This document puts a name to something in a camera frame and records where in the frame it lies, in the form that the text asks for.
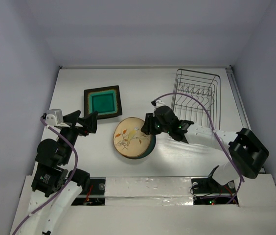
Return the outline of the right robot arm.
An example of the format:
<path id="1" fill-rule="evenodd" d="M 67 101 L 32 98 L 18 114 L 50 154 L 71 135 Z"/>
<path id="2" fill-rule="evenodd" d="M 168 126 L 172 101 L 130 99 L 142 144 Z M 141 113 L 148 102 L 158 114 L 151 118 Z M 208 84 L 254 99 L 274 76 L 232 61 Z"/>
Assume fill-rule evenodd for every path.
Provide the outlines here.
<path id="1" fill-rule="evenodd" d="M 269 156 L 268 149 L 250 129 L 226 132 L 203 127 L 190 120 L 179 120 L 168 106 L 147 113 L 141 131 L 151 136 L 167 133 L 175 141 L 223 151 L 228 162 L 216 166 L 207 179 L 207 188 L 213 192 L 238 178 L 255 179 Z"/>

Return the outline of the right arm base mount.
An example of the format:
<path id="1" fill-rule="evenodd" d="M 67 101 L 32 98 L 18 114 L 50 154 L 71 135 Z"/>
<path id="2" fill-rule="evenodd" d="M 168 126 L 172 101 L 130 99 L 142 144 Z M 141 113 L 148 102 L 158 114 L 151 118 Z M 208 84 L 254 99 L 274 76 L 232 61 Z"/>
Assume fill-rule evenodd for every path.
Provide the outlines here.
<path id="1" fill-rule="evenodd" d="M 236 192 L 236 187 L 233 181 L 230 181 L 224 186 L 222 186 L 210 178 L 192 178 L 191 179 L 191 193 L 196 196 L 221 194 L 221 193 L 234 194 L 235 192 Z"/>

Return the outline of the tan round plate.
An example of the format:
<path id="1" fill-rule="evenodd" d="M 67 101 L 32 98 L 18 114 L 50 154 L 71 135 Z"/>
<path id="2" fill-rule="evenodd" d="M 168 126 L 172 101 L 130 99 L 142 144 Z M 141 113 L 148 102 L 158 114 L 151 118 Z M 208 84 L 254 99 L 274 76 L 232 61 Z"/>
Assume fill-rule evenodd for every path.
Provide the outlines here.
<path id="1" fill-rule="evenodd" d="M 150 143 L 150 135 L 141 132 L 144 121 L 138 117 L 122 120 L 115 129 L 113 142 L 115 149 L 124 157 L 137 160 Z"/>

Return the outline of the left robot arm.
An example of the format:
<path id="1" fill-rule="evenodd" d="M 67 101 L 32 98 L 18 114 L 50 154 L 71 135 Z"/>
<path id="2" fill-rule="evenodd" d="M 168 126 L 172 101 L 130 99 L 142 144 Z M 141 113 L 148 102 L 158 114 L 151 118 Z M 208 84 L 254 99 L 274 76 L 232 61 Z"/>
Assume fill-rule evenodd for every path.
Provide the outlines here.
<path id="1" fill-rule="evenodd" d="M 78 169 L 74 147 L 79 136 L 97 131 L 98 112 L 80 117 L 79 110 L 63 115 L 60 109 L 46 111 L 40 118 L 44 127 L 57 135 L 37 147 L 36 172 L 31 183 L 27 216 L 14 235 L 54 235 L 76 197 L 91 190 L 90 174 Z"/>

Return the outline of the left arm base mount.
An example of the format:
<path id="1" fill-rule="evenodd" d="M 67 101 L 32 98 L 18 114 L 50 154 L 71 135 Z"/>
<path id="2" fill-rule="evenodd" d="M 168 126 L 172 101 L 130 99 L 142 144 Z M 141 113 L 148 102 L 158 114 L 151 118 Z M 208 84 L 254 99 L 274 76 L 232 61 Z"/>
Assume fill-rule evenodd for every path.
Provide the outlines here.
<path id="1" fill-rule="evenodd" d="M 91 178 L 91 192 L 89 198 L 103 198 L 106 188 L 106 178 Z"/>

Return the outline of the teal square plate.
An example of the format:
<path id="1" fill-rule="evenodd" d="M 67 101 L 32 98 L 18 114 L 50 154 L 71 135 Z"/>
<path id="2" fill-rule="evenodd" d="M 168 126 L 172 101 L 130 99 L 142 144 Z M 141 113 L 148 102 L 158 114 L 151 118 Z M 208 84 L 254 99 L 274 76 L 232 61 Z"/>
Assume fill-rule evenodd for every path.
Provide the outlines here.
<path id="1" fill-rule="evenodd" d="M 97 119 L 122 115 L 119 85 L 84 90 L 85 116 L 95 111 L 98 112 Z"/>

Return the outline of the dark patterned round plate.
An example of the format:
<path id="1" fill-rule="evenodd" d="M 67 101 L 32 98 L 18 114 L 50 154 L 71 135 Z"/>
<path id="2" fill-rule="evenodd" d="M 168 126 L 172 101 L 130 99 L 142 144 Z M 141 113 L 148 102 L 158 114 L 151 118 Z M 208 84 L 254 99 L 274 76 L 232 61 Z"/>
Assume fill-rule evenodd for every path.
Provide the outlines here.
<path id="1" fill-rule="evenodd" d="M 155 135 L 151 135 L 150 136 L 150 143 L 147 147 L 147 149 L 144 151 L 143 154 L 140 155 L 141 158 L 144 158 L 146 156 L 148 156 L 149 154 L 152 153 L 153 149 L 155 148 L 155 145 L 156 145 L 156 136 Z"/>

